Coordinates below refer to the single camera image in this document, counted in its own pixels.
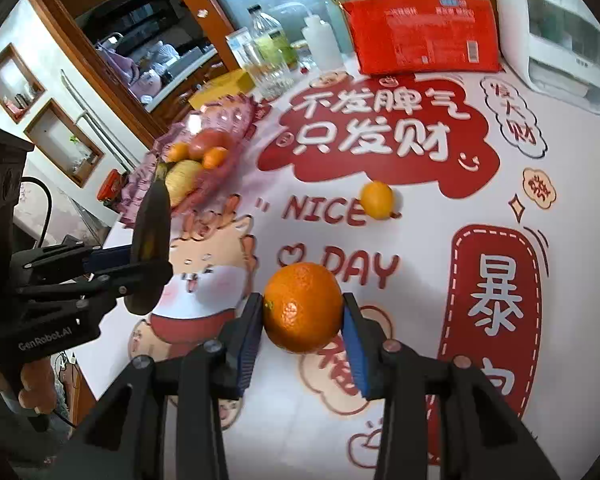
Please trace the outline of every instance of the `orange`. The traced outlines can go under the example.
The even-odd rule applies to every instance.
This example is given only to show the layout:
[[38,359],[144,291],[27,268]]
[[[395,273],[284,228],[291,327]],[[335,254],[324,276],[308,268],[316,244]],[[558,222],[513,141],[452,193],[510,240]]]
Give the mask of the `orange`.
[[205,156],[202,159],[202,167],[205,170],[213,170],[218,166],[222,166],[227,155],[229,155],[229,151],[222,146],[211,148],[205,152]]
[[394,192],[384,182],[374,180],[362,188],[360,205],[376,220],[384,220],[394,210]]
[[189,144],[186,142],[176,142],[170,147],[164,158],[167,162],[180,162],[185,158],[189,158]]
[[342,309],[338,282],[318,264],[282,267],[264,289],[264,329],[274,344],[290,352],[328,344],[342,326]]

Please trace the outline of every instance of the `pink fruit basket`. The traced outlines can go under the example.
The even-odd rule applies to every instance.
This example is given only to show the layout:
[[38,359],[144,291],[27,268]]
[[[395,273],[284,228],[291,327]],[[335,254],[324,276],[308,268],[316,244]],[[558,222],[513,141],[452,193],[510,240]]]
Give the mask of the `pink fruit basket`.
[[144,194],[154,179],[158,162],[164,160],[164,155],[176,142],[189,142],[194,137],[194,133],[187,126],[193,122],[190,120],[192,116],[200,117],[202,126],[200,129],[224,130],[234,142],[221,166],[213,170],[203,170],[198,174],[194,190],[171,210],[171,217],[191,212],[202,206],[238,166],[242,153],[255,133],[254,122],[259,115],[259,108],[260,105],[253,97],[243,94],[225,96],[218,102],[203,107],[202,112],[189,113],[181,123],[173,123],[168,133],[155,140],[151,151],[144,156],[142,164],[129,176],[126,186],[122,189],[120,221],[128,227],[133,227]]

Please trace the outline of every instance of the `barcode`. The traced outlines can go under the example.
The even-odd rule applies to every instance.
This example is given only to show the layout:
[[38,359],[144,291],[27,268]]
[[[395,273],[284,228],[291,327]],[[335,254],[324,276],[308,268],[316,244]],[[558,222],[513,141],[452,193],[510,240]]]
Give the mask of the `barcode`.
[[469,57],[469,63],[478,63],[480,62],[480,57],[478,56],[478,42],[477,41],[467,41],[466,42],[466,51]]

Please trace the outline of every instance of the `human hand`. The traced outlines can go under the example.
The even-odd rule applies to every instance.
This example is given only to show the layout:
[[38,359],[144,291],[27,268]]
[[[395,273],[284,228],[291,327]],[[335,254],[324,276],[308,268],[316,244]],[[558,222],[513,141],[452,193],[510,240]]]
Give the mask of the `human hand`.
[[[34,409],[36,413],[51,413],[56,407],[56,386],[48,357],[26,363],[20,372],[23,389],[18,392],[18,400],[23,408]],[[8,392],[11,387],[0,373],[0,392]]]

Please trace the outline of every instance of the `sparkle graphic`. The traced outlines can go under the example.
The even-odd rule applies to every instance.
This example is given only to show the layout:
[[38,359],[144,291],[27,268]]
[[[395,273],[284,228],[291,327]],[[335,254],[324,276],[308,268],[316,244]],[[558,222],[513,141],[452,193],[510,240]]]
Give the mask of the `sparkle graphic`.
[[522,213],[525,212],[526,207],[522,205],[520,199],[518,198],[518,194],[516,193],[511,200],[509,200],[509,206],[513,209],[513,213],[516,215],[516,220],[520,223],[520,219],[522,218]]

